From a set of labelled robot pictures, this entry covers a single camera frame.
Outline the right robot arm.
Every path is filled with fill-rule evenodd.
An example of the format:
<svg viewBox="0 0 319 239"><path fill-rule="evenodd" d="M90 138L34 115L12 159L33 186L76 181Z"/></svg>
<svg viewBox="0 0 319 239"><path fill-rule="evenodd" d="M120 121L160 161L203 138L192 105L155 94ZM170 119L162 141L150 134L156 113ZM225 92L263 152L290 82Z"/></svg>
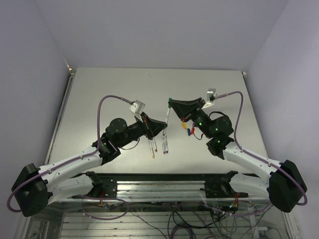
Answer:
<svg viewBox="0 0 319 239"><path fill-rule="evenodd" d="M220 184L220 193L231 197L235 193L247 193L268 199L278 210L289 213L306 195L306 184L290 160L280 162L244 149L239 145L236 128L224 113L212 119L203 109L205 100L171 100L168 103L182 122L192 121L208 138L209 152L220 159L233 162L255 174L245 176L237 171L228 172Z"/></svg>

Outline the green pen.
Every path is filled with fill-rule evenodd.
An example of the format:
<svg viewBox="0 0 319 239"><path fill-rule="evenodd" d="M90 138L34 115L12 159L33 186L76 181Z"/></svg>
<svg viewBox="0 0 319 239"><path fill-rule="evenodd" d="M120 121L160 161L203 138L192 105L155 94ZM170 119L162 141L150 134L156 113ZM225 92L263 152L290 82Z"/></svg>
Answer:
<svg viewBox="0 0 319 239"><path fill-rule="evenodd" d="M167 113L166 113L166 117L165 117L165 123L167 124L167 126L166 126L166 128L163 130L162 135L165 135L165 134L166 134L166 130L167 130L167 128L168 128L168 120L169 120L170 109L171 109L171 105L170 105L170 103L168 103Z"/></svg>

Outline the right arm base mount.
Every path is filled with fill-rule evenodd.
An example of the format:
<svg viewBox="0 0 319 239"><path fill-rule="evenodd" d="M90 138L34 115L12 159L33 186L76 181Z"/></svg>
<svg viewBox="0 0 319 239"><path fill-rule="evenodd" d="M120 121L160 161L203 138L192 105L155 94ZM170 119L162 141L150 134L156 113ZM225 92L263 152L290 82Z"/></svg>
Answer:
<svg viewBox="0 0 319 239"><path fill-rule="evenodd" d="M230 186L230 181L236 174L238 174L237 171L226 174L207 174L200 191L205 193L206 198L235 198L236 192Z"/></svg>

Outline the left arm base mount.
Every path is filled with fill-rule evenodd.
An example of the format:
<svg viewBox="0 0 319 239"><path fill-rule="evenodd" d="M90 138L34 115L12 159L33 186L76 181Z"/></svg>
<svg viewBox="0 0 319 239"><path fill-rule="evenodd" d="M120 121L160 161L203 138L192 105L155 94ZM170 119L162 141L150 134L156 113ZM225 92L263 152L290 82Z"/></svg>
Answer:
<svg viewBox="0 0 319 239"><path fill-rule="evenodd" d="M115 198L117 196L117 182L112 178L102 177L93 171L85 173L91 180L93 188L86 196L91 198Z"/></svg>

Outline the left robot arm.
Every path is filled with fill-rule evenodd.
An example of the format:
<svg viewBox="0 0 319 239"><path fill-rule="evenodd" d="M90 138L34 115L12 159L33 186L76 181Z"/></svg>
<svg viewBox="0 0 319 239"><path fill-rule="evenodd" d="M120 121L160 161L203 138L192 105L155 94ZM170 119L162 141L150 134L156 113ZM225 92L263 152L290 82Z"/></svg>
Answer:
<svg viewBox="0 0 319 239"><path fill-rule="evenodd" d="M103 184L91 169L113 161L121 154L121 148L142 136L152 141L166 128L166 122L146 113L136 117L132 125L115 118L102 136L79 154L39 167L33 163L26 165L11 188L10 198L15 198L19 205L17 212L30 217L60 199L77 195L98 197L104 191Z"/></svg>

